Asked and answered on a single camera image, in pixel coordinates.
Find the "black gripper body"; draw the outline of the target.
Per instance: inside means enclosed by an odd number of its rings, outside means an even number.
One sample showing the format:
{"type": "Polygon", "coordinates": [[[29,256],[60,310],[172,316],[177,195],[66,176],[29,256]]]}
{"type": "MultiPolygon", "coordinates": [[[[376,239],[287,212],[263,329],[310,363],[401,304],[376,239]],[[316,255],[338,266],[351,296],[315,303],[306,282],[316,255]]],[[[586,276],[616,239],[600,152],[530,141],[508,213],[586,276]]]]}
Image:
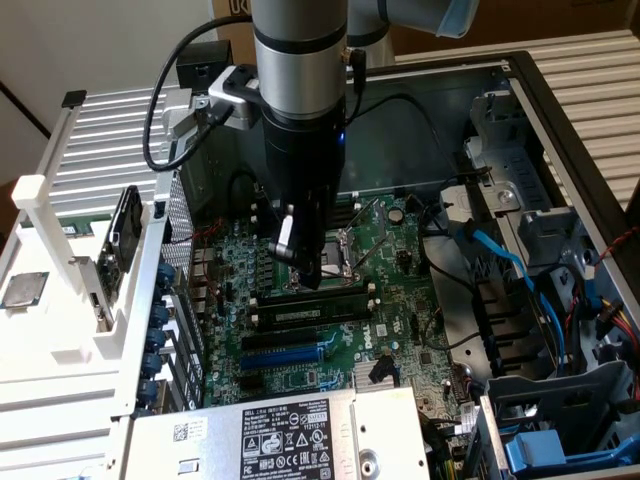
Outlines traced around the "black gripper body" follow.
{"type": "Polygon", "coordinates": [[[262,109],[266,164],[285,203],[334,208],[345,164],[345,110],[343,98],[325,114],[306,120],[262,109]]]}

